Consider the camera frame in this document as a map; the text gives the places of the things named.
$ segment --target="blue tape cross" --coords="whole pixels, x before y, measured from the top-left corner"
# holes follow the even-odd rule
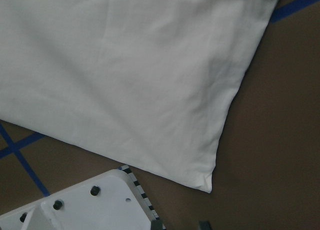
[[[40,191],[43,193],[44,196],[49,196],[50,193],[47,190],[47,188],[44,186],[44,184],[40,181],[36,173],[32,170],[31,166],[27,162],[27,160],[24,158],[24,156],[21,154],[20,149],[28,146],[29,144],[45,137],[44,135],[40,133],[34,133],[31,136],[26,137],[25,139],[22,139],[16,143],[14,143],[11,139],[11,137],[8,135],[4,127],[0,124],[0,135],[4,138],[6,141],[8,147],[0,151],[0,159],[4,158],[5,156],[8,156],[10,154],[14,154],[23,168],[26,170],[28,175],[31,177],[31,179],[34,181],[34,183],[37,185],[37,187],[40,189]]]
[[[280,7],[279,9],[276,9],[270,19],[271,23],[277,22],[282,20],[285,17],[288,17],[292,14],[294,14],[297,11],[300,11],[310,5],[313,5],[314,3],[318,2],[320,0],[295,0],[291,3]]]

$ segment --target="pillowcase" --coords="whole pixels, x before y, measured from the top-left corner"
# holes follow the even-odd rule
[[[0,118],[210,192],[277,0],[0,0]]]

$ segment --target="black and white checkered strip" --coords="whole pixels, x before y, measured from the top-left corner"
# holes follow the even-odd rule
[[[139,190],[141,196],[143,197],[143,199],[145,200],[146,204],[148,205],[150,211],[153,213],[154,217],[159,220],[159,215],[157,214],[157,212],[155,211],[154,207],[152,206],[149,198],[147,197],[146,193],[144,192],[143,188],[141,187],[140,183],[138,182],[136,176],[132,173],[131,169],[129,168],[128,165],[124,165],[122,167],[119,167],[120,170],[124,171],[126,174],[129,175],[129,177],[131,178],[131,180],[133,181],[133,183],[136,185],[137,189]]]

